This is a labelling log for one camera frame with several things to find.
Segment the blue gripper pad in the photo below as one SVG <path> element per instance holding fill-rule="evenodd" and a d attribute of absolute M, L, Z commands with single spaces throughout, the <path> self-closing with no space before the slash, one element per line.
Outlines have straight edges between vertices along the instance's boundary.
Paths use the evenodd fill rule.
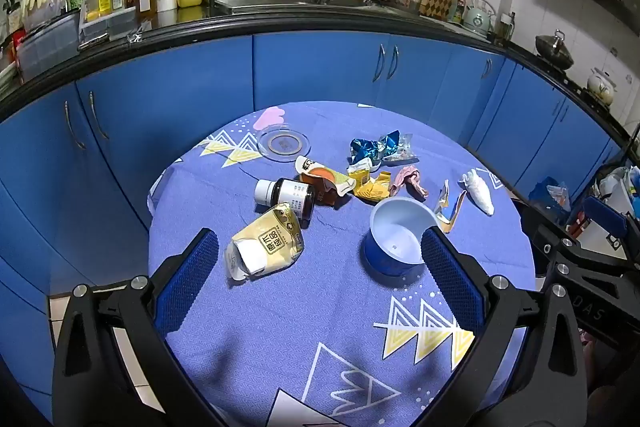
<path fill-rule="evenodd" d="M 193 301 L 218 262 L 218 238 L 209 231 L 191 250 L 156 299 L 154 326 L 162 338 L 180 329 Z"/>
<path fill-rule="evenodd" d="M 618 239 L 626 237 L 625 216 L 611 208 L 608 204 L 603 203 L 594 196 L 588 196 L 584 198 L 582 207 L 587 217 L 593 219 L 613 237 L 617 237 Z"/>
<path fill-rule="evenodd" d="M 480 292 L 433 229 L 427 229 L 422 234 L 421 247 L 422 259 L 458 324 L 463 330 L 477 335 L 484 327 L 484 306 Z"/>

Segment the blue plastic container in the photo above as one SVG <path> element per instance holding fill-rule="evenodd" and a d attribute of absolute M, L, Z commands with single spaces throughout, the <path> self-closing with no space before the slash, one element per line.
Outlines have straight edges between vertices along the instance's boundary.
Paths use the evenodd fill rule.
<path fill-rule="evenodd" d="M 364 255 L 371 267 L 384 275 L 405 275 L 423 264 L 420 240 L 429 227 L 437 227 L 436 216 L 412 198 L 393 197 L 380 201 L 369 217 Z"/>

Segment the blue foil wrapper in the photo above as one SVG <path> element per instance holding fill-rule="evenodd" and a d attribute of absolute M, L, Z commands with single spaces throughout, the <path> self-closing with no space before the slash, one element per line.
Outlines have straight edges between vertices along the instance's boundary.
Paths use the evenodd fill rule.
<path fill-rule="evenodd" d="M 354 138 L 351 140 L 351 164 L 359 162 L 364 158 L 371 158 L 378 162 L 387 156 L 391 156 L 398 150 L 400 141 L 400 131 L 393 131 L 378 141 Z"/>

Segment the round table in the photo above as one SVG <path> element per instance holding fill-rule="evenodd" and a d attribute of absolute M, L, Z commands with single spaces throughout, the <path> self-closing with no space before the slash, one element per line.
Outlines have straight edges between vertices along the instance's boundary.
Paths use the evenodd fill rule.
<path fill-rule="evenodd" d="M 340 171 L 346 171 L 351 139 L 377 139 L 396 129 L 413 133 L 420 159 L 415 166 L 430 208 L 446 178 L 453 204 L 462 174 L 476 168 L 490 188 L 495 214 L 488 217 L 467 200 L 448 237 L 489 275 L 500 273 L 519 288 L 534 289 L 530 244 L 507 191 L 460 145 L 375 107 L 288 103 L 215 131 L 154 184 L 149 273 L 181 253 L 203 227 L 216 232 L 221 249 L 180 330 L 169 333 L 167 342 L 202 395 L 240 425 L 298 425 L 284 421 L 287 415 L 316 425 L 410 425 L 473 337 L 458 327 L 427 269 L 419 279 L 396 278 L 393 284 L 372 277 L 362 255 L 371 204 L 352 196 L 338 209 L 316 206 L 296 263 L 241 285 L 226 279 L 223 249 L 259 215 L 252 176 L 296 175 L 293 163 L 257 152 L 259 129 L 281 121 L 309 138 L 309 158 Z M 394 179 L 400 167 L 382 169 Z M 400 195 L 408 195 L 406 188 Z M 486 403 L 500 394 L 521 341 L 519 330 Z"/>

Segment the pink heart print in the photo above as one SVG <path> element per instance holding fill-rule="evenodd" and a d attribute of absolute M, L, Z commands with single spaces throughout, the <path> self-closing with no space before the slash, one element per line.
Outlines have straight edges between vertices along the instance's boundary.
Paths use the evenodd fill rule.
<path fill-rule="evenodd" d="M 277 105 L 268 107 L 260 117 L 258 117 L 258 120 L 255 121 L 254 129 L 256 131 L 261 131 L 267 126 L 284 123 L 284 118 L 282 117 L 283 114 L 284 109 L 279 108 Z"/>

